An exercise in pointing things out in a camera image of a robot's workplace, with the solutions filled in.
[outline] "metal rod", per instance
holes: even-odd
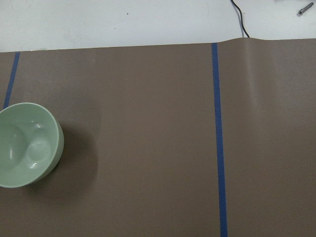
[[[304,12],[306,12],[308,9],[310,9],[314,5],[313,2],[308,4],[306,7],[302,8],[301,10],[298,11],[298,14],[303,15]]]

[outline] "bowl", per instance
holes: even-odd
[[[43,106],[19,103],[0,111],[0,186],[17,188],[43,178],[63,149],[63,131]]]

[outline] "wire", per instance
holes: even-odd
[[[241,27],[242,27],[242,30],[245,32],[245,34],[247,35],[248,38],[250,38],[249,34],[247,33],[245,27],[243,26],[243,20],[242,20],[242,12],[241,12],[241,9],[239,8],[239,6],[236,5],[236,3],[234,2],[234,0],[231,0],[232,4],[237,8],[237,10],[239,11],[240,13],[240,22],[241,22]]]

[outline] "white surface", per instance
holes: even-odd
[[[253,38],[316,38],[311,0],[235,0]],[[0,0],[0,51],[219,42],[241,37],[230,0]]]

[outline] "blue tape strip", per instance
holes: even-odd
[[[5,99],[4,99],[4,104],[3,104],[4,109],[9,106],[10,97],[11,97],[12,88],[13,88],[13,83],[14,83],[15,74],[16,74],[16,69],[18,68],[19,58],[20,58],[20,52],[16,52],[15,56],[14,56],[13,65],[12,65],[8,89],[6,90],[6,95],[5,95]]]
[[[221,225],[221,237],[227,237],[228,233],[227,233],[227,213],[226,213],[224,148],[223,148],[221,93],[220,93],[220,84],[219,84],[217,43],[212,43],[212,62],[213,62],[215,127],[216,127],[216,146],[217,146],[219,218],[220,218],[220,225]]]

